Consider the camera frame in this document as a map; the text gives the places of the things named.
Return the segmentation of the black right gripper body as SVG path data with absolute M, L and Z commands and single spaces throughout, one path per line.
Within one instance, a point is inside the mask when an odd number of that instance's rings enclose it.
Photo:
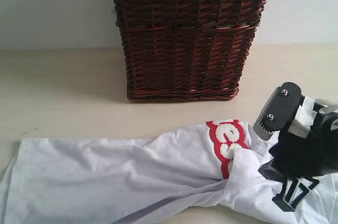
M 272 167 L 288 179 L 324 176 L 337 172 L 337 111 L 314 103 L 310 108 L 311 125 L 299 118 L 279 131 L 278 143 L 269 153 Z

